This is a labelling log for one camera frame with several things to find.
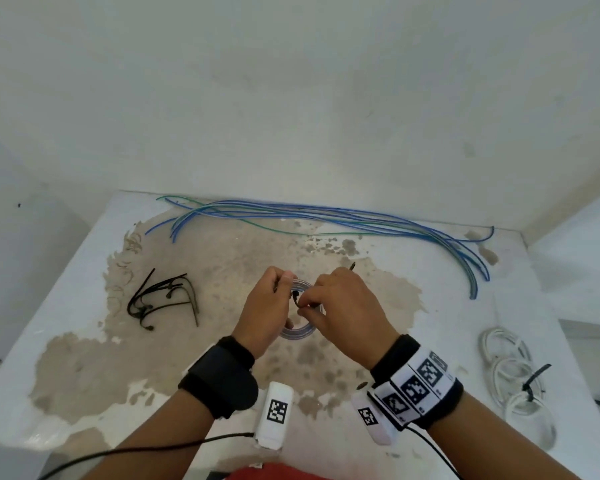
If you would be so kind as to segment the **person's left forearm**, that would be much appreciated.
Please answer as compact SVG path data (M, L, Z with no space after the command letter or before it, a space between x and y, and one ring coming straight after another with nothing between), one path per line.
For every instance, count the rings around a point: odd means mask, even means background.
M204 404L178 390L118 448L161 447L202 440L214 421ZM112 454L82 480L183 480L198 449L194 446L176 451Z

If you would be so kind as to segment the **black cable tie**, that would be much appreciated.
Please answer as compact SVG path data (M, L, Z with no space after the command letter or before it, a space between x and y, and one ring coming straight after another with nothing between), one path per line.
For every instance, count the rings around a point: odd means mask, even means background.
M295 280L294 281L294 286L292 287L291 290L291 298L294 302L294 304L296 305L296 307L299 308L298 306L298 298L300 297L300 295L302 293L304 293L305 290L307 290L308 288L310 288L312 285L309 284L308 282L302 281L302 280Z

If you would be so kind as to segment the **person's right hand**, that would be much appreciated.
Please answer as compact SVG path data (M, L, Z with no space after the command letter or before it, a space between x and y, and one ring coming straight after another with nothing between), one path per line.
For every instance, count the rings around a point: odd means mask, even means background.
M314 326L344 355L371 370L399 338L362 277L345 269L345 319L335 326Z

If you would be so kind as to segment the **red clothing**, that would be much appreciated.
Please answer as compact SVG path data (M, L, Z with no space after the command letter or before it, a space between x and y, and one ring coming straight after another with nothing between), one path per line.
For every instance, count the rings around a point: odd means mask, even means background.
M284 463L252 463L231 472L224 480L331 480Z

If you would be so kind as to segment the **person's right forearm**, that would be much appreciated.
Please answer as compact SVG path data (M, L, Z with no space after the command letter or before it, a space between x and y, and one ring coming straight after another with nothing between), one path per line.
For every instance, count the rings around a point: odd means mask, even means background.
M537 468L535 446L467 393L427 432L464 480L516 480Z

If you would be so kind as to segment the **black tie on white coil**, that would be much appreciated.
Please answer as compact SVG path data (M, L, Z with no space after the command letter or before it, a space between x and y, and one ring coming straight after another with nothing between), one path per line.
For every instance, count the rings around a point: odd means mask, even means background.
M522 384L521 391L523 393L523 397L526 400L526 402L532 403L536 400L536 394L534 393L534 389L532 386L532 384L534 384L534 383L538 384L537 388L540 393L540 396L542 396L545 393L544 386L543 386L543 383L541 380L541 376L544 374L545 371L547 371L551 367L552 367L551 363L545 363L540 368L538 368L536 371L534 371L528 377L528 379Z

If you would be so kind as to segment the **person's left hand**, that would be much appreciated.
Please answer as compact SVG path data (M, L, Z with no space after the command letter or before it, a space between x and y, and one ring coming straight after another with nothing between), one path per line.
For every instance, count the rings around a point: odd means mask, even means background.
M259 359L288 323L291 296L277 296L275 283L284 270L271 266L250 291L232 337Z

